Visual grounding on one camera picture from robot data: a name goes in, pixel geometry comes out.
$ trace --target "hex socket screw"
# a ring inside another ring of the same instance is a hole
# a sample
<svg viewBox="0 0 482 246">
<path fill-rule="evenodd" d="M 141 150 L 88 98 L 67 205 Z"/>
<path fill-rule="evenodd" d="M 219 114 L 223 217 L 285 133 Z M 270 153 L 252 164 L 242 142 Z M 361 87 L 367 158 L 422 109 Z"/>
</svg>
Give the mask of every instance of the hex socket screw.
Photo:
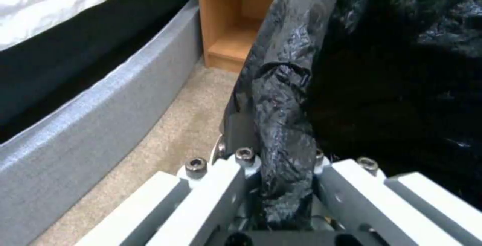
<svg viewBox="0 0 482 246">
<path fill-rule="evenodd" d="M 255 153 L 253 149 L 248 147 L 241 147 L 234 153 L 236 162 L 242 167 L 250 167 L 255 163 Z"/>
<path fill-rule="evenodd" d="M 208 171 L 207 162 L 204 158 L 193 158 L 188 160 L 184 167 L 186 174 L 192 179 L 201 179 Z"/>
<path fill-rule="evenodd" d="M 357 159 L 357 163 L 372 176 L 377 176 L 378 163 L 375 160 L 371 158 L 360 157 Z"/>
<path fill-rule="evenodd" d="M 316 155 L 315 155 L 315 165 L 320 165 L 323 163 L 323 158 L 325 157 L 325 154 L 321 149 L 316 149 Z"/>
</svg>

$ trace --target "bed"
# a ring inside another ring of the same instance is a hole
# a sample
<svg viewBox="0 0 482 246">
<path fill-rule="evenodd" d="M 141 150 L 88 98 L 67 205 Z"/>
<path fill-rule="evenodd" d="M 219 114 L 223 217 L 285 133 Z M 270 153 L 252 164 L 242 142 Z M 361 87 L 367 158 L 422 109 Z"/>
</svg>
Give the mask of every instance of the bed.
<svg viewBox="0 0 482 246">
<path fill-rule="evenodd" d="M 26 245 L 169 107 L 201 55 L 197 0 L 0 0 L 0 237 Z"/>
</svg>

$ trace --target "black fabric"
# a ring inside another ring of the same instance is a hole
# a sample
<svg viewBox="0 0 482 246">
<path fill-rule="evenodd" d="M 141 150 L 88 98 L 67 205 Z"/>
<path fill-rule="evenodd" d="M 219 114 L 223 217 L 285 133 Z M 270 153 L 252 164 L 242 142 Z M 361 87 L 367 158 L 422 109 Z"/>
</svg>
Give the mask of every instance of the black fabric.
<svg viewBox="0 0 482 246">
<path fill-rule="evenodd" d="M 247 112 L 261 226 L 309 229 L 315 148 L 482 208 L 482 0 L 274 0 L 224 113 Z"/>
<path fill-rule="evenodd" d="M 107 0 L 0 52 L 0 142 L 115 69 L 188 0 Z"/>
</svg>

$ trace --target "black mechanical part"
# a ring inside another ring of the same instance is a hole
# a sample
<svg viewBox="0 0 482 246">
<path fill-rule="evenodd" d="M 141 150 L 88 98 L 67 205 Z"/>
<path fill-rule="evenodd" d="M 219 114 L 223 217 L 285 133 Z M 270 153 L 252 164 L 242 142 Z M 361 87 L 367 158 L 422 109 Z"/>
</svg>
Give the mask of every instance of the black mechanical part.
<svg viewBox="0 0 482 246">
<path fill-rule="evenodd" d="M 224 123 L 224 157 L 232 155 L 237 149 L 250 147 L 255 154 L 259 152 L 258 138 L 255 137 L 253 117 L 247 113 L 231 114 Z"/>
<path fill-rule="evenodd" d="M 206 246 L 381 246 L 369 232 L 216 231 Z"/>
</svg>

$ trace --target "black plastic bag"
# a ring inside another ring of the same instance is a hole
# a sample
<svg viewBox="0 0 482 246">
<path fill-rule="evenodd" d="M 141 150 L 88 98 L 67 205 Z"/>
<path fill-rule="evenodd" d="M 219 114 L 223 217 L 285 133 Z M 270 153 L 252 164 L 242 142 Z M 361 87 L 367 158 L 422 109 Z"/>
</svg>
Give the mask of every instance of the black plastic bag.
<svg viewBox="0 0 482 246">
<path fill-rule="evenodd" d="M 253 117 L 262 218 L 310 228 L 319 145 L 481 208 L 482 0 L 274 0 L 224 119 Z"/>
</svg>

